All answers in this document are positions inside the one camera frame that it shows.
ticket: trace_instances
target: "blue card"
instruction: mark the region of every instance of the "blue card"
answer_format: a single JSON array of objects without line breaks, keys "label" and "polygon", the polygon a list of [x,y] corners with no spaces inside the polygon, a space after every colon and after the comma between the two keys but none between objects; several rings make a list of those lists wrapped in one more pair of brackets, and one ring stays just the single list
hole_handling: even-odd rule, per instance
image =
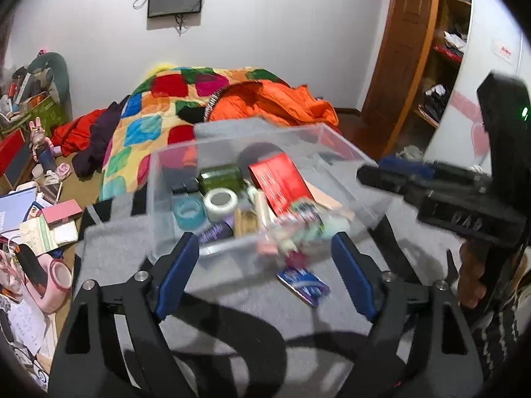
[{"label": "blue card", "polygon": [[277,274],[277,278],[312,307],[317,307],[320,301],[330,294],[330,287],[306,268],[286,268]]}]

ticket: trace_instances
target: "pink box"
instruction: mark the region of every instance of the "pink box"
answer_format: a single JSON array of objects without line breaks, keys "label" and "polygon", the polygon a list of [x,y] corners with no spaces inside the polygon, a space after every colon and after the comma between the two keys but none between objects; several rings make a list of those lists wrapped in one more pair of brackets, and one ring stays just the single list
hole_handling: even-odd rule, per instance
[{"label": "pink box", "polygon": [[76,218],[76,216],[82,212],[83,211],[81,211],[81,208],[74,199],[43,208],[42,210],[42,214],[48,224],[54,224],[60,221],[66,223],[71,219]]}]

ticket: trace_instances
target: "red jacket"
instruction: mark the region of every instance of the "red jacket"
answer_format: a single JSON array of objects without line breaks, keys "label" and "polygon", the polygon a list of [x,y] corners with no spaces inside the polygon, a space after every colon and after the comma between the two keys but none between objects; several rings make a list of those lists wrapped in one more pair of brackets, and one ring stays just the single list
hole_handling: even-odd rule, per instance
[{"label": "red jacket", "polygon": [[90,114],[80,116],[78,119],[57,127],[51,136],[51,142],[61,147],[65,157],[84,150],[89,146],[90,126],[106,109],[96,109]]}]

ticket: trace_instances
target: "purple cloth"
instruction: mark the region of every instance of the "purple cloth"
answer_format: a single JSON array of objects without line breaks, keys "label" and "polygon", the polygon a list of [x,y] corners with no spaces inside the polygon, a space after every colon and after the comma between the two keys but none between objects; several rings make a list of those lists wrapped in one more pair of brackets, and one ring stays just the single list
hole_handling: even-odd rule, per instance
[{"label": "purple cloth", "polygon": [[121,111],[128,98],[129,96],[119,104],[111,103],[107,110],[90,126],[89,146],[83,151],[79,151],[72,159],[74,172],[78,178],[88,178],[96,170],[102,168],[107,146],[118,126]]}]

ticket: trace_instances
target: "person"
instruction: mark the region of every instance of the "person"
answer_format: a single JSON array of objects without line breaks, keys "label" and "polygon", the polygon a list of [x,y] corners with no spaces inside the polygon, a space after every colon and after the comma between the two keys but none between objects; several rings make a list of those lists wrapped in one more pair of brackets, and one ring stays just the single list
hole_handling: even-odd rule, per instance
[{"label": "person", "polygon": [[[485,273],[483,259],[486,249],[482,244],[468,241],[459,250],[462,265],[459,269],[457,297],[459,303],[467,308],[475,308],[487,292],[487,288],[480,281]],[[492,318],[488,318],[472,331],[485,380],[492,376],[516,346],[519,337],[516,323],[518,309],[516,288],[526,268],[527,258],[524,256],[511,283],[511,288],[514,290],[512,297],[499,312],[493,314]]]}]

